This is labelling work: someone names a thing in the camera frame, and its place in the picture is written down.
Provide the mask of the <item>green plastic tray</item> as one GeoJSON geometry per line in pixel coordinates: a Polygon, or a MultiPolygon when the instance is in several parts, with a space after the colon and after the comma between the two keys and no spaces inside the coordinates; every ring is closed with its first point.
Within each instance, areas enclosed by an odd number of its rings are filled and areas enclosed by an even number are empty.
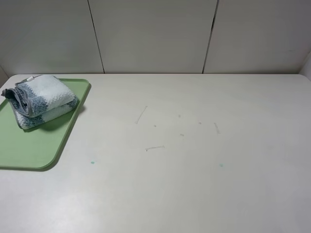
{"type": "Polygon", "coordinates": [[[0,99],[0,167],[44,171],[53,167],[63,151],[91,89],[85,79],[62,79],[78,97],[75,110],[29,130],[16,122],[9,102],[0,99]]]}

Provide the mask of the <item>blue white striped towel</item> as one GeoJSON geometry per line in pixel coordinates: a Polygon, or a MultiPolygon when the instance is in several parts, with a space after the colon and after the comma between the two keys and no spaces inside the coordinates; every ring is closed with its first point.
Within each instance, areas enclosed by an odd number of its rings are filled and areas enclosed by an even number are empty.
{"type": "Polygon", "coordinates": [[[29,77],[1,94],[11,105],[18,126],[28,130],[54,120],[72,110],[78,97],[53,75],[29,77]]]}

